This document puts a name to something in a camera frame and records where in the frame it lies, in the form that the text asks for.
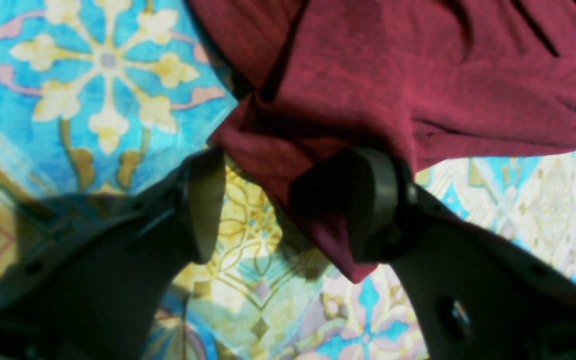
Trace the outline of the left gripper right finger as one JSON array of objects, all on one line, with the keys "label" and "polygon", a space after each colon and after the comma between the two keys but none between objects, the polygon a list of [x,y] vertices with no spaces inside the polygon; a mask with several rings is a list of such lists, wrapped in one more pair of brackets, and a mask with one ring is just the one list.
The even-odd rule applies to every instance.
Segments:
[{"label": "left gripper right finger", "polygon": [[576,360],[576,283],[463,221],[405,162],[348,148],[295,180],[289,204],[343,215],[355,264],[393,269],[432,360]]}]

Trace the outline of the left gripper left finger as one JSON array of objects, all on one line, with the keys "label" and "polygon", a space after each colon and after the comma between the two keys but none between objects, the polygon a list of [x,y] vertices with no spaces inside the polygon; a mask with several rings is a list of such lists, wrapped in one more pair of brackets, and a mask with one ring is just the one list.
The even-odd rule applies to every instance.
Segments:
[{"label": "left gripper left finger", "polygon": [[206,148],[7,269],[0,360],[138,360],[174,278],[211,260],[225,192],[223,151]]}]

